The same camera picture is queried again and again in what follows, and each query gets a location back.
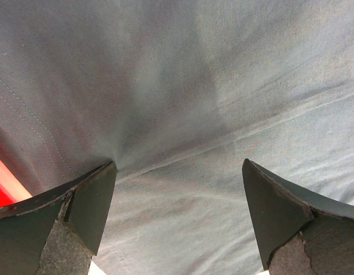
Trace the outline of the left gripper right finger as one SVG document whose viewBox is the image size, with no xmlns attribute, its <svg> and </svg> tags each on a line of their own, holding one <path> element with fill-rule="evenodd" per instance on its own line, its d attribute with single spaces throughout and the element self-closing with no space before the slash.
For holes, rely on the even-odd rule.
<svg viewBox="0 0 354 275">
<path fill-rule="evenodd" d="M 264 270 L 354 274 L 354 206 L 245 159 L 243 184 Z"/>
</svg>

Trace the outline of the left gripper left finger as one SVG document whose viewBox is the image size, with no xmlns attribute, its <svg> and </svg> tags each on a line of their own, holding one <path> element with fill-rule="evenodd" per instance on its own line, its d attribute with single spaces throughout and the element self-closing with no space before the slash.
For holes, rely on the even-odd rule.
<svg viewBox="0 0 354 275">
<path fill-rule="evenodd" d="M 0 208 L 0 274 L 88 274 L 103 236 L 114 162 Z"/>
</svg>

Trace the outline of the dark blue-grey t-shirt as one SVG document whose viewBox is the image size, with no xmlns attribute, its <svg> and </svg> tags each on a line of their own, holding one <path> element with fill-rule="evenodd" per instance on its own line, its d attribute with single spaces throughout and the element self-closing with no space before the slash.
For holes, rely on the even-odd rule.
<svg viewBox="0 0 354 275">
<path fill-rule="evenodd" d="M 116 163 L 106 274 L 257 274 L 245 159 L 354 205 L 354 1 L 0 1 L 0 158 Z"/>
</svg>

